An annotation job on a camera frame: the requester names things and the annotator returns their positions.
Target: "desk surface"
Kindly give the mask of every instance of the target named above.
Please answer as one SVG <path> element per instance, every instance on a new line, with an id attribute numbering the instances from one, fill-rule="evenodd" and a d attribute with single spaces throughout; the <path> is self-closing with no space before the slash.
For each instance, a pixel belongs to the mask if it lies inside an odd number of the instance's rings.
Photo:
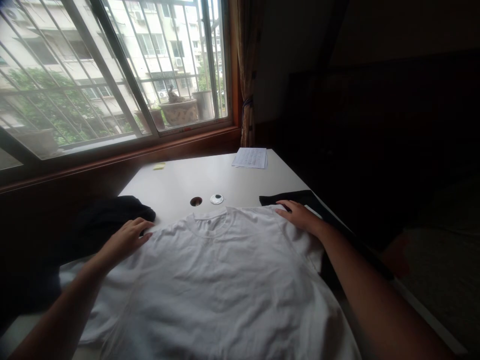
<path id="1" fill-rule="evenodd" d="M 257 207 L 261 206 L 259 196 L 309 189 L 271 149 L 267 150 L 267 169 L 233 167 L 235 155 L 168 161 L 162 170 L 153 170 L 155 164 L 145 165 L 120 195 L 133 195 L 156 212 L 155 231 L 191 213 L 209 213 L 225 206 Z M 219 205 L 210 203 L 215 194 L 224 197 Z M 199 206 L 190 205 L 195 197 L 202 198 Z"/>

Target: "air conditioner unit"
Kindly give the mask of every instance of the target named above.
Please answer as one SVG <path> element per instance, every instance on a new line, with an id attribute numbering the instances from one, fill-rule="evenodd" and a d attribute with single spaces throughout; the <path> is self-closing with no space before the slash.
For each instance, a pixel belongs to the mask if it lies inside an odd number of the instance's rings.
<path id="1" fill-rule="evenodd" d="M 4 9 L 5 15 L 16 23 L 27 23 L 27 19 L 22 11 L 16 7 L 7 7 Z"/>
<path id="2" fill-rule="evenodd" d="M 144 15 L 140 11 L 135 11 L 135 19 L 138 25 L 145 25 Z"/>

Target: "hand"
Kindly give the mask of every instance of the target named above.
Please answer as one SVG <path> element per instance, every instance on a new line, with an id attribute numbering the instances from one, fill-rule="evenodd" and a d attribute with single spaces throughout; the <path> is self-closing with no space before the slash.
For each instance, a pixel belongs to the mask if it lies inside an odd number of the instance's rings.
<path id="1" fill-rule="evenodd" d="M 280 200 L 276 203 L 282 204 L 291 210 L 291 213 L 289 213 L 285 210 L 275 209 L 275 212 L 278 215 L 287 219 L 297 228 L 305 230 L 311 234 L 315 235 L 318 227 L 323 223 L 322 219 L 296 201 Z"/>
<path id="2" fill-rule="evenodd" d="M 151 232 L 144 234 L 142 237 L 140 237 L 140 233 L 154 225 L 153 222 L 146 221 L 141 217 L 127 221 L 120 230 L 110 237 L 92 260 L 109 272 L 150 239 Z"/>

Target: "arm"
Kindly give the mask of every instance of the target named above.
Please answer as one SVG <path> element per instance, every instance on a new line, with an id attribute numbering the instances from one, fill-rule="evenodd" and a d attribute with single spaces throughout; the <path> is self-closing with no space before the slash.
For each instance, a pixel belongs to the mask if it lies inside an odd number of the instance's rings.
<path id="1" fill-rule="evenodd" d="M 152 233 L 139 236 L 152 226 L 152 222 L 140 217 L 127 221 L 83 266 L 8 359 L 71 359 L 103 279 L 118 263 L 150 239 Z"/>
<path id="2" fill-rule="evenodd" d="M 303 205 L 278 201 L 275 211 L 322 242 L 360 326 L 382 360 L 442 360 L 454 355 L 437 334 L 333 226 Z"/>

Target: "forearm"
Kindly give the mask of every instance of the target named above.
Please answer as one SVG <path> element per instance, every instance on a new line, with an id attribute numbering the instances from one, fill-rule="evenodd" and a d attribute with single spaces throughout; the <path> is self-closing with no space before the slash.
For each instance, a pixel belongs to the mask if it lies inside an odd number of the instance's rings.
<path id="1" fill-rule="evenodd" d="M 332 226 L 313 234 L 325 247 L 350 306 L 380 359 L 452 359 L 423 319 Z"/>
<path id="2" fill-rule="evenodd" d="M 71 359 L 108 270 L 87 262 L 9 359 Z"/>

